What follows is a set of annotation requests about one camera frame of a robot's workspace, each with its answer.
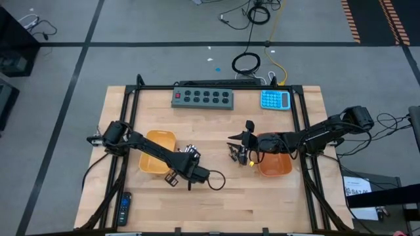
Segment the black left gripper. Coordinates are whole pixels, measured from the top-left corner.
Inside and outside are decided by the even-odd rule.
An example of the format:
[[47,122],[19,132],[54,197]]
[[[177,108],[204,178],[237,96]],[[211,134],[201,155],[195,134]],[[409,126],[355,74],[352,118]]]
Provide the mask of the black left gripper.
[[200,183],[201,179],[198,175],[194,174],[196,164],[186,153],[175,153],[173,155],[173,171],[168,173],[165,181],[171,186],[175,187],[178,184],[177,176],[179,175],[188,182],[188,191],[192,189],[192,183]]

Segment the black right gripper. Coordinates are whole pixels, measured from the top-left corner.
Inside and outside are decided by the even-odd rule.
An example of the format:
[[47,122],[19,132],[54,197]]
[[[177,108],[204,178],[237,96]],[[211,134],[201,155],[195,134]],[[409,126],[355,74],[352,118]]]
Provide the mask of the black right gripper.
[[[242,131],[240,134],[229,136],[228,139],[231,140],[242,140],[241,143],[243,146],[245,146],[247,149],[252,151],[257,151],[259,147],[259,141],[258,138],[253,134],[255,130],[255,124],[251,120],[247,120],[245,122],[245,131]],[[241,149],[243,148],[242,145],[239,144],[233,144],[230,142],[227,142],[229,147]]]

